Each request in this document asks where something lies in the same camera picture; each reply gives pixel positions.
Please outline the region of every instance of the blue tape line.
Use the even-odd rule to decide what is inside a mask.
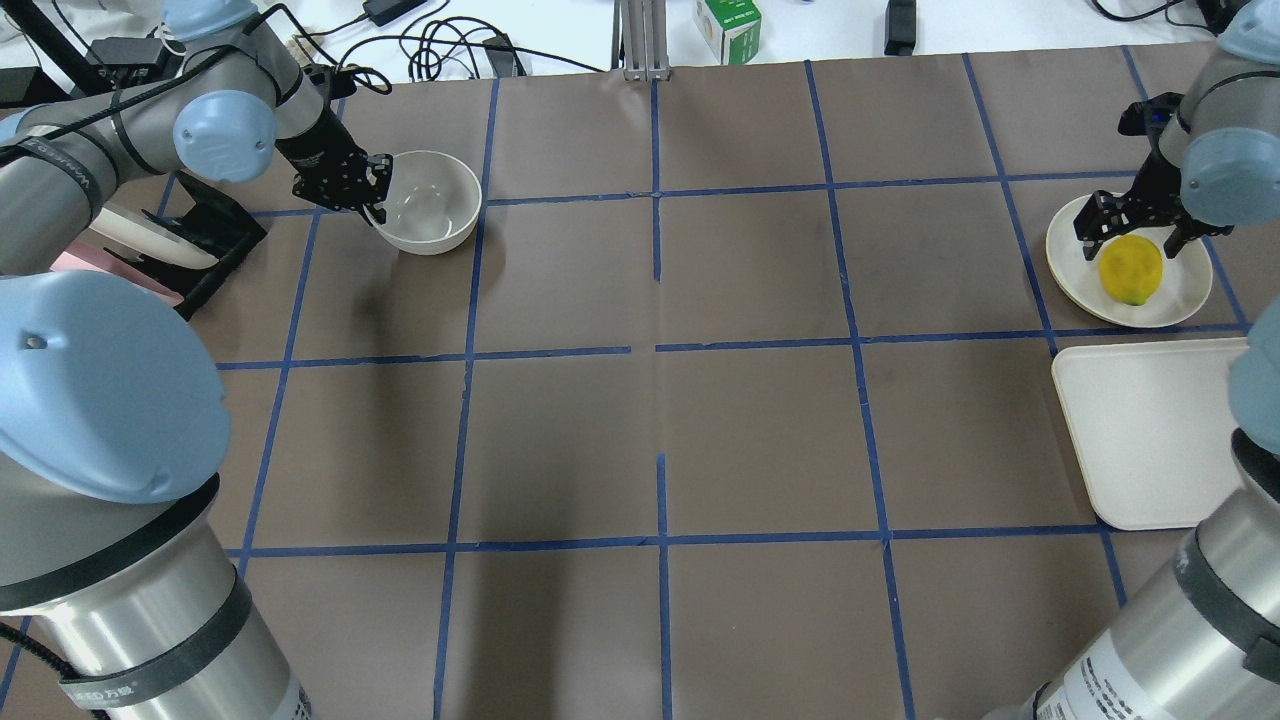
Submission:
[[[658,548],[658,623],[662,628],[662,720],[672,720],[675,702],[671,680],[671,548]]]
[[[915,178],[915,179],[887,179],[887,181],[846,181],[833,182],[836,190],[861,190],[869,187],[925,187],[931,184],[975,184],[998,182],[995,176],[961,176],[954,178]]]
[[[261,360],[248,363],[216,363],[219,370],[279,370],[284,366],[283,360]]]
[[[1151,96],[1147,95],[1147,86],[1142,82],[1142,73],[1138,72],[1138,63],[1134,61],[1129,46],[1121,45],[1120,53],[1124,55],[1125,64],[1129,65],[1129,77],[1133,78],[1133,85],[1138,88],[1138,96],[1143,100],[1151,100]]]
[[[31,618],[23,618],[22,625],[18,628],[22,634],[27,634],[31,629]],[[9,700],[9,687],[13,684],[13,675],[18,671],[18,656],[22,655],[22,648],[13,646],[9,651],[9,664],[4,669],[4,679],[0,680],[0,712],[4,712],[4,702]]]
[[[431,717],[440,720],[444,712],[444,673],[449,650],[449,619],[453,616],[453,574],[457,569],[457,553],[444,555],[444,589],[440,593],[440,635],[435,646],[435,679],[431,689]]]
[[[957,342],[957,341],[983,341],[983,340],[1029,340],[1042,338],[1044,331],[1009,331],[1009,332],[980,332],[980,333],[918,333],[918,334],[886,334],[859,338],[863,345],[893,345],[905,342]]]
[[[1228,302],[1231,304],[1231,311],[1235,313],[1235,320],[1240,323],[1244,328],[1249,324],[1249,318],[1244,314],[1244,307],[1240,305],[1240,300],[1235,295],[1235,288],[1231,287],[1231,279],[1226,277],[1226,266],[1222,265],[1222,259],[1217,255],[1217,247],[1213,246],[1213,241],[1202,237],[1201,242],[1204,243],[1204,251],[1208,252],[1208,259],[1213,264],[1213,272],[1217,273],[1217,279],[1222,282],[1222,292],[1226,293]]]
[[[1005,179],[1007,179],[1009,182],[1107,179],[1107,178],[1132,178],[1135,174],[1138,173],[1134,170],[1084,170],[1078,173],[1023,173],[1016,176],[1005,176]]]
[[[658,454],[658,628],[662,633],[662,717],[672,720],[671,685],[671,547],[667,538],[667,454]]]
[[[667,454],[658,454],[658,537],[667,537]]]
[[[881,539],[879,530],[829,530],[797,533],[740,533],[672,536],[666,544],[786,544],[797,542],[868,542]]]
[[[959,538],[1016,538],[1061,537],[1101,533],[1105,527],[1092,525],[1025,525],[1007,528],[933,528],[892,530],[893,541],[959,539]],[[307,547],[255,547],[252,557],[340,557],[351,555],[467,555],[504,552],[556,552],[572,550],[605,550],[614,547],[676,547],[707,544],[791,544],[791,543],[850,543],[879,542],[877,530],[808,530],[794,533],[722,533],[689,536],[622,536],[609,538],[582,538],[559,541],[509,542],[426,542],[403,544],[346,544]],[[228,551],[239,555],[238,548]]]
[[[471,420],[471,387],[476,364],[476,316],[480,306],[480,273],[484,266],[484,237],[489,217],[489,181],[493,176],[493,133],[498,122],[498,88],[502,86],[500,78],[493,79],[493,90],[489,94],[489,123],[484,137],[484,174],[480,181],[480,218],[476,222],[475,259],[471,263],[471,297],[467,306],[467,346],[466,346],[466,375],[462,388],[462,411],[458,418],[458,450],[453,466],[453,497],[449,503],[449,543],[458,542],[458,524],[462,515],[462,479],[467,455],[467,429]],[[439,720],[444,707],[444,673],[449,648],[449,619],[453,606],[453,571],[457,564],[457,553],[449,551],[444,557],[444,587],[440,591],[440,635],[435,650],[435,684],[433,689],[433,720]]]
[[[653,279],[662,282],[662,145],[658,135],[658,83],[649,83],[649,126],[653,128]]]
[[[1053,331],[1057,337],[1124,337],[1143,334],[1193,334],[1239,332],[1240,325],[1220,323],[1207,325],[1170,325],[1165,328],[1082,328],[1074,331]]]
[[[164,183],[164,192],[160,193],[160,205],[156,206],[156,217],[163,218],[169,209],[169,197],[173,196],[173,186],[178,183],[178,176],[169,173],[169,181]]]
[[[755,187],[709,187],[700,190],[666,190],[663,197],[709,197],[713,195],[768,195],[773,192],[810,192],[826,190],[826,184],[765,184]]]
[[[774,347],[842,347],[854,341],[846,337],[819,337],[808,340],[760,340],[742,342],[675,342],[655,345],[655,352],[699,352],[705,350],[765,350]]]
[[[1039,315],[1044,340],[1048,341],[1050,354],[1057,355],[1057,340],[1053,337],[1053,325],[1048,318],[1048,307],[1044,305],[1044,293],[1041,292],[1039,281],[1036,277],[1036,265],[1032,263],[1032,254],[1027,246],[1027,234],[1023,232],[1021,219],[1018,217],[1018,206],[1014,202],[1014,193],[1009,186],[1009,177],[1005,173],[1005,161],[1000,155],[1000,146],[996,143],[996,133],[991,127],[991,115],[987,113],[987,104],[982,99],[982,87],[978,85],[978,76],[974,73],[969,54],[965,53],[961,55],[961,59],[964,60],[964,72],[969,77],[969,90],[973,91],[973,100],[978,105],[978,118],[982,119],[982,131],[987,136],[991,159],[996,164],[996,174],[1000,176],[1000,188],[1005,196],[1005,206],[1009,209],[1009,220],[1014,225],[1014,236],[1018,238],[1018,250],[1023,256],[1027,282],[1030,283],[1032,296],[1036,299],[1036,313]]]
[[[884,502],[884,486],[881,478],[879,454],[876,445],[876,424],[867,392],[865,364],[858,332],[858,316],[854,314],[852,292],[850,291],[849,266],[845,263],[845,241],[840,223],[840,206],[836,202],[836,184],[831,169],[831,149],[827,143],[827,127],[822,117],[822,102],[818,97],[818,83],[813,77],[813,63],[804,61],[805,77],[809,82],[809,97],[813,101],[814,124],[818,129],[818,146],[822,150],[823,176],[827,181],[827,204],[831,208],[831,229],[836,241],[836,263],[840,269],[840,286],[845,301],[845,318],[849,322],[849,337],[854,351],[854,374],[858,382],[858,400],[863,414],[863,432],[867,441],[867,457],[872,473],[872,492],[876,497],[876,520],[878,536],[884,548],[884,585],[888,594],[890,621],[893,629],[893,648],[897,655],[899,682],[902,689],[902,707],[906,720],[915,720],[915,698],[911,693],[911,671],[906,657],[906,638],[902,630],[902,611],[897,596],[897,574],[893,569],[892,534],[888,523],[888,509]]]
[[[1115,544],[1111,543],[1111,529],[1098,519],[1098,538],[1102,541],[1102,555],[1107,559],[1107,571],[1111,573],[1111,587],[1116,593],[1116,602],[1124,607],[1129,602],[1125,593],[1124,577],[1120,575],[1120,560],[1116,557]]]
[[[422,542],[404,544],[339,544],[316,547],[255,547],[253,557],[346,557],[352,555],[438,555],[448,552],[451,546],[443,542]]]
[[[609,192],[603,195],[556,195],[545,197],[502,197],[489,200],[490,208],[506,208],[509,205],[554,205],[558,202],[608,202],[613,200],[635,200],[636,197],[649,197],[649,192]]]
[[[530,357],[580,357],[586,355],[630,355],[631,346],[608,347],[566,347],[556,350],[504,350],[494,352],[474,352],[476,360],[525,360]]]
[[[293,360],[293,346],[298,337],[298,320],[302,318],[302,299],[307,291],[307,275],[311,273],[311,258],[315,254],[316,233],[320,229],[320,213],[311,218],[311,228],[307,231],[307,247],[302,254],[302,268],[298,270],[298,286],[293,295],[293,313],[289,315],[289,333],[284,341],[284,359],[280,368],[280,379],[275,387],[275,401],[271,404],[271,419],[266,427],[266,442],[262,447],[262,459],[257,468],[257,482],[253,486],[253,501],[248,509],[248,521],[244,525],[244,539],[241,543],[239,561],[237,570],[241,577],[248,573],[250,550],[253,547],[253,537],[257,533],[257,518],[262,510],[262,495],[266,491],[266,477],[271,468],[271,452],[275,450],[275,434],[280,427],[280,409],[284,406],[284,391],[289,383],[289,364]]]
[[[420,365],[424,363],[461,363],[467,356],[460,352],[444,355],[387,355],[383,357],[317,357],[293,360],[291,368],[347,368],[352,365]]]
[[[936,528],[893,530],[893,539],[1024,538],[1043,536],[1089,536],[1102,532],[1092,525],[1023,525],[1010,528]]]

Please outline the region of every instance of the pink object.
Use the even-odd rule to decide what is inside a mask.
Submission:
[[[101,247],[93,247],[92,245],[86,245],[78,240],[72,242],[70,247],[68,247],[67,251],[54,261],[50,269],[93,270],[96,273],[113,274],[151,292],[160,300],[164,300],[170,307],[175,307],[182,302],[180,295],[140,273],[128,263],[120,260]]]

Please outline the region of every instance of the white tray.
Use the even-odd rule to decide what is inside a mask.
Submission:
[[[1098,516],[1189,528],[1240,486],[1226,400],[1244,338],[1071,347],[1053,383]]]

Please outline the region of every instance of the power adapter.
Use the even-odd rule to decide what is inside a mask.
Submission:
[[[95,40],[84,59],[115,87],[133,87],[178,74],[182,58],[157,37],[105,37]]]
[[[915,51],[915,0],[888,0],[884,8],[884,54]]]
[[[394,20],[426,0],[365,0],[365,14],[378,27]]]

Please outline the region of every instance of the grid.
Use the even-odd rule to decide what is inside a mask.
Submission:
[[[1147,96],[1138,67],[1133,54],[1128,47],[1123,54],[1132,74],[1138,94]],[[435,675],[431,683],[433,719],[442,717],[445,707],[447,674],[451,671],[449,639],[451,623],[456,606],[454,579],[460,557],[468,555],[486,553],[513,553],[513,552],[547,552],[547,551],[584,551],[602,548],[623,547],[653,547],[658,552],[658,628],[659,659],[660,659],[660,712],[664,720],[680,716],[676,708],[673,689],[673,629],[678,626],[672,618],[672,571],[671,551],[676,547],[694,546],[750,546],[750,544],[794,544],[794,543],[878,543],[882,547],[882,570],[886,588],[884,603],[892,634],[892,648],[896,659],[896,674],[900,684],[902,714],[914,720],[916,711],[915,693],[913,691],[911,662],[908,652],[906,621],[904,620],[900,589],[899,570],[895,564],[895,547],[904,541],[940,541],[940,539],[979,539],[979,538],[1016,538],[1016,537],[1071,537],[1085,536],[1097,537],[1103,551],[1110,580],[1116,601],[1123,605],[1126,597],[1125,582],[1121,568],[1117,562],[1112,546],[1112,530],[1103,523],[1083,524],[1044,524],[1044,525],[1014,525],[1014,527],[965,527],[965,528],[909,528],[902,529],[891,523],[891,507],[886,500],[886,488],[881,473],[879,446],[877,443],[877,415],[876,404],[869,392],[867,377],[867,359],[864,350],[872,346],[906,345],[906,343],[952,343],[952,342],[983,342],[983,341],[1043,341],[1051,356],[1059,351],[1059,341],[1065,338],[1093,338],[1093,337],[1126,337],[1138,333],[1124,328],[1096,328],[1096,329],[1056,329],[1051,313],[1046,305],[1042,290],[1042,278],[1038,277],[1033,263],[1032,250],[1023,231],[1018,204],[1014,197],[1014,183],[1032,183],[1037,181],[1064,181],[1064,179],[1108,179],[1129,178],[1132,172],[1102,170],[1102,172],[1068,172],[1068,173],[1009,173],[997,143],[997,133],[992,127],[992,120],[987,110],[986,96],[980,87],[978,73],[975,73],[973,60],[969,55],[961,58],[965,77],[972,91],[973,100],[982,122],[982,131],[986,137],[991,159],[995,165],[993,174],[945,177],[928,179],[873,179],[855,182],[837,182],[832,168],[832,152],[828,142],[828,132],[824,122],[823,104],[820,100],[818,82],[815,81],[814,65],[804,64],[804,74],[808,82],[808,96],[812,102],[813,128],[817,136],[822,156],[824,181],[822,183],[804,184],[774,184],[774,186],[746,186],[746,187],[712,187],[695,190],[663,190],[662,178],[662,137],[659,133],[659,110],[662,92],[654,85],[649,92],[650,105],[650,138],[652,138],[652,186],[645,191],[614,192],[600,195],[567,195],[567,196],[536,196],[536,197],[503,197],[492,199],[481,209],[474,250],[471,255],[471,281],[470,297],[466,316],[466,341],[461,354],[438,355],[376,355],[376,356],[351,356],[330,359],[294,359],[294,345],[298,337],[300,320],[302,316],[303,301],[307,293],[308,274],[312,266],[312,256],[316,247],[316,236],[321,220],[330,215],[323,209],[306,210],[264,210],[255,213],[262,218],[308,218],[306,247],[302,254],[301,269],[298,273],[296,292],[293,297],[292,314],[285,336],[284,352],[279,361],[242,361],[219,363],[219,369],[236,373],[241,370],[278,370],[279,378],[275,387],[274,401],[271,404],[270,418],[262,445],[261,462],[257,470],[257,482],[250,506],[248,520],[243,538],[238,547],[228,551],[228,555],[237,562],[242,574],[250,575],[250,569],[255,559],[268,557],[338,557],[338,556],[394,556],[394,555],[436,555],[443,559],[443,585],[440,594],[440,612],[438,620],[438,643],[435,652]],[[502,95],[503,82],[495,81],[492,85],[488,101],[488,122],[485,126],[484,163],[481,184],[484,197],[489,199],[490,177],[494,158],[494,135],[498,119],[498,108]],[[346,109],[346,104],[339,105],[339,114]],[[845,252],[845,231],[850,222],[841,218],[838,191],[860,188],[887,188],[887,187],[925,187],[925,186],[959,186],[959,184],[987,184],[998,186],[1005,206],[1007,209],[1007,222],[1016,238],[1023,269],[1027,274],[1032,295],[1034,297],[1036,314],[1039,329],[1011,329],[1011,331],[983,331],[983,332],[943,332],[943,333],[902,333],[902,334],[864,334],[860,332],[858,307],[854,300],[854,283],[850,281],[850,268],[847,266]],[[169,205],[173,181],[169,181],[160,201],[159,214],[164,214]],[[810,347],[847,347],[850,351],[850,370],[852,370],[854,384],[861,429],[864,433],[865,452],[870,473],[872,496],[874,500],[874,529],[858,530],[832,530],[832,532],[762,532],[762,533],[703,533],[680,534],[672,533],[668,520],[668,484],[667,484],[667,455],[658,452],[654,459],[654,493],[657,527],[652,534],[600,537],[586,539],[545,539],[545,541],[483,541],[463,542],[460,539],[460,523],[462,518],[465,468],[467,461],[468,429],[471,428],[472,383],[477,363],[518,361],[526,359],[547,357],[596,357],[596,356],[626,356],[632,355],[631,346],[593,346],[593,347],[563,347],[517,351],[477,351],[476,325],[481,296],[483,264],[486,250],[486,229],[489,211],[493,208],[521,206],[521,205],[550,205],[550,204],[591,204],[613,202],[649,197],[652,202],[652,260],[653,279],[658,283],[663,281],[663,237],[662,237],[662,209],[666,199],[678,197],[708,197],[708,196],[748,196],[748,195],[773,195],[773,193],[801,193],[822,192],[826,195],[829,222],[835,240],[835,259],[837,264],[838,281],[841,288],[841,304],[844,307],[847,334],[840,337],[809,337],[786,340],[751,340],[751,341],[716,341],[716,342],[678,342],[655,343],[653,351],[657,355],[682,354],[682,352],[733,352],[744,350],[769,350],[769,348],[810,348]],[[1226,268],[1219,252],[1206,241],[1211,259],[1217,274],[1217,279],[1224,288],[1231,310],[1234,323],[1208,323],[1164,328],[1158,331],[1143,331],[1142,334],[1153,336],[1181,336],[1192,337],[1204,333],[1242,333],[1247,332],[1249,323],[1233,288]],[[276,434],[280,425],[282,407],[285,400],[285,391],[289,383],[291,370],[300,368],[326,368],[326,366],[353,366],[353,365],[420,365],[420,364],[456,364],[463,369],[463,386],[461,396],[461,411],[458,414],[458,439],[456,457],[453,462],[453,486],[449,505],[448,533],[445,542],[435,543],[399,543],[399,544],[351,544],[351,546],[323,546],[323,547],[264,547],[256,542],[259,515],[268,484],[269,470],[275,448]],[[0,708],[3,708],[4,696],[14,675],[17,653],[10,656],[9,665],[0,684]]]

